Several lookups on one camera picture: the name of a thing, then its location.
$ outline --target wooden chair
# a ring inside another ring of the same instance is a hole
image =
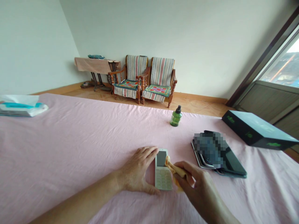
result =
[[[142,104],[145,98],[164,102],[168,99],[170,107],[177,79],[175,77],[174,59],[153,57],[150,74],[141,77]]]
[[[120,71],[109,72],[108,75],[111,77],[112,91],[117,100],[117,95],[124,97],[130,97],[133,99],[138,99],[138,104],[140,104],[141,97],[141,77],[148,75],[150,73],[150,68],[147,67],[149,58],[147,56],[126,56],[126,64]],[[125,73],[124,80],[122,79],[121,73]],[[113,75],[116,74],[116,81],[114,82]],[[120,74],[121,82],[118,84],[117,74]]]

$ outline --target person's left hand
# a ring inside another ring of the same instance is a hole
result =
[[[116,171],[117,181],[122,190],[160,194],[160,191],[145,181],[145,172],[158,154],[156,146],[137,149],[122,168]]]

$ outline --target table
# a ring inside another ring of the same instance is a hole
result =
[[[107,80],[109,84],[112,85],[110,81],[111,78],[109,77],[108,73],[114,72],[116,70],[120,70],[121,69],[120,61],[75,57],[74,64],[78,68],[78,71],[81,72],[88,71],[91,73],[94,80],[94,88],[93,88],[94,91],[96,91],[96,89],[103,89],[103,90],[111,91],[112,94],[112,88],[106,87],[102,82],[101,73],[107,74]],[[97,73],[100,84],[97,83],[97,77],[95,73]],[[114,76],[114,80],[116,80],[117,83],[117,78],[116,78],[117,75],[115,74],[113,76]]]
[[[254,148],[217,117],[42,94],[49,110],[33,118],[0,117],[0,220],[28,223],[121,167],[137,148],[168,149],[172,162],[197,164],[194,133],[212,130],[226,141],[247,179],[210,171],[224,202],[241,223],[295,223],[299,217],[299,165],[282,151]],[[154,184],[154,163],[146,173]],[[123,191],[90,223],[204,223],[184,193],[160,197]]]

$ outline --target chair armrest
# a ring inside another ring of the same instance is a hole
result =
[[[122,68],[122,70],[115,71],[115,72],[109,72],[108,75],[114,75],[114,74],[122,73],[122,72],[124,72],[125,68],[126,68],[126,65],[124,65],[124,67]]]
[[[173,79],[173,82],[174,82],[174,83],[177,83],[177,82],[178,82],[177,78],[175,77],[175,69],[172,70],[172,79]]]
[[[144,73],[140,76],[136,76],[136,79],[138,80],[139,78],[143,79],[145,77],[147,77],[150,74],[150,67],[147,67],[146,70],[144,71]]]

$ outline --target floor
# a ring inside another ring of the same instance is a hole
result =
[[[93,88],[87,89],[78,89],[72,92],[65,93],[63,95],[66,96],[75,96],[93,100],[103,100],[109,102],[118,102],[124,104],[132,104],[138,105],[137,100],[132,98],[127,98],[123,96],[117,96],[117,100],[110,94],[110,91],[105,90],[97,90],[96,92],[93,91]],[[191,99],[183,99],[178,97],[173,97],[172,103],[170,108],[168,109],[168,102],[156,102],[153,100],[146,100],[145,104],[142,105],[141,103],[139,106],[145,107],[154,107],[159,109],[165,110],[175,110],[178,105],[182,106],[182,112],[188,112],[193,114],[203,114],[208,116],[215,116],[215,117],[222,117],[227,110],[234,110],[231,107],[227,107],[224,104],[218,103],[211,103],[211,102],[204,102],[200,100],[191,100]],[[284,151],[288,156],[290,156],[293,160],[299,163],[299,154],[292,149],[287,149]]]

